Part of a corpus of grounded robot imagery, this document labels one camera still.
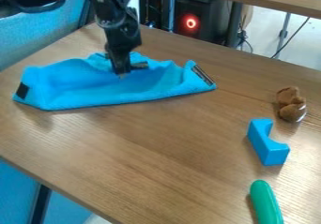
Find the red light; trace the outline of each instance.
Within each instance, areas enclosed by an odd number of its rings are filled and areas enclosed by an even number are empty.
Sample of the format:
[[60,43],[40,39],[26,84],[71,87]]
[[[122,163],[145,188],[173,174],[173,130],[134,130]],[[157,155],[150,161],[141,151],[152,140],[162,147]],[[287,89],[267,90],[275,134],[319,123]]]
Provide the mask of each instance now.
[[188,18],[188,19],[186,20],[186,25],[187,25],[187,27],[189,27],[190,29],[195,28],[196,24],[197,24],[197,23],[196,23],[196,20],[193,19],[193,18]]

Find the brown nut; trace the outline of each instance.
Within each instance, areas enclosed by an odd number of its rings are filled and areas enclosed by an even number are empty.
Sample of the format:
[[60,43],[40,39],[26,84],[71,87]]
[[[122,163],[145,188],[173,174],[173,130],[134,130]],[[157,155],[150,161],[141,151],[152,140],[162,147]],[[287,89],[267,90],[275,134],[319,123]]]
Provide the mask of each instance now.
[[288,122],[299,122],[307,113],[306,104],[290,104],[279,110],[280,117]]
[[277,92],[276,96],[280,108],[293,103],[294,97],[299,97],[299,90],[296,86],[286,87]]

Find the blue block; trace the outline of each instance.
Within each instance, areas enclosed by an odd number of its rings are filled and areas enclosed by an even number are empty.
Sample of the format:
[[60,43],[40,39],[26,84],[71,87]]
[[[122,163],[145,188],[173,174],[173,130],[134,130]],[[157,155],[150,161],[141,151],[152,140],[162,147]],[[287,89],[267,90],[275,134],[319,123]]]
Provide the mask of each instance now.
[[275,142],[268,137],[272,126],[271,119],[252,119],[248,130],[248,138],[265,166],[282,165],[290,152],[287,144]]

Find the green toy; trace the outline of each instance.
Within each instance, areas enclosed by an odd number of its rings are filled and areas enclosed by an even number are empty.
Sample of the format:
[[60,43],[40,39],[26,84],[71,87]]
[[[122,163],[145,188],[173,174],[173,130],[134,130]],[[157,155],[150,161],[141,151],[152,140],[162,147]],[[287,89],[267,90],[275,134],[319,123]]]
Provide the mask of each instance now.
[[259,224],[283,224],[281,209],[266,181],[253,182],[250,195]]

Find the blue cloth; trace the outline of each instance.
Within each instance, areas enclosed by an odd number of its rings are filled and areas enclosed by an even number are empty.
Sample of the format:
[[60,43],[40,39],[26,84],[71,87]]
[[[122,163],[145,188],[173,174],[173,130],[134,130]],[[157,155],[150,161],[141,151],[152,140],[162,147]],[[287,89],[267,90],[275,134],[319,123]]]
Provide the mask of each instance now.
[[54,111],[73,108],[131,103],[214,90],[191,69],[173,61],[155,61],[138,52],[130,54],[130,61],[147,62],[149,68],[133,70],[124,78],[112,72],[112,65],[102,53],[87,59],[69,59],[46,67],[28,67],[22,83],[29,87],[24,99],[13,99],[42,110]]

